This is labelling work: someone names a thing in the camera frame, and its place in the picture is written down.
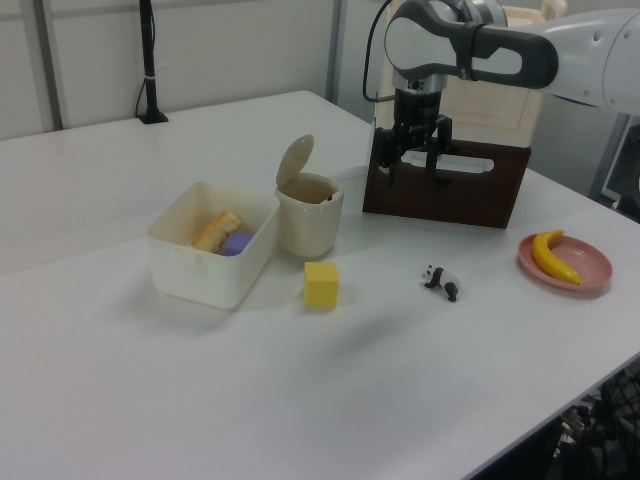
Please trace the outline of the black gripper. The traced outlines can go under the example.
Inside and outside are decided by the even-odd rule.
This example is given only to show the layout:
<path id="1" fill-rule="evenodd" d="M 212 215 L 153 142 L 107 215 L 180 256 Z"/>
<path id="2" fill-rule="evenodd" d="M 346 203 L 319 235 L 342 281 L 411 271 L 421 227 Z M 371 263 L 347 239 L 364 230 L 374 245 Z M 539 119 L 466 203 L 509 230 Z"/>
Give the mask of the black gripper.
<path id="1" fill-rule="evenodd" d="M 426 149 L 426 175 L 434 184 L 450 184 L 449 178 L 437 172 L 440 156 L 451 144 L 452 120 L 440 113 L 441 91 L 428 94 L 397 89 L 394 96 L 393 126 L 374 131 L 374 160 L 388 177 L 395 179 L 395 167 L 403 153 Z"/>

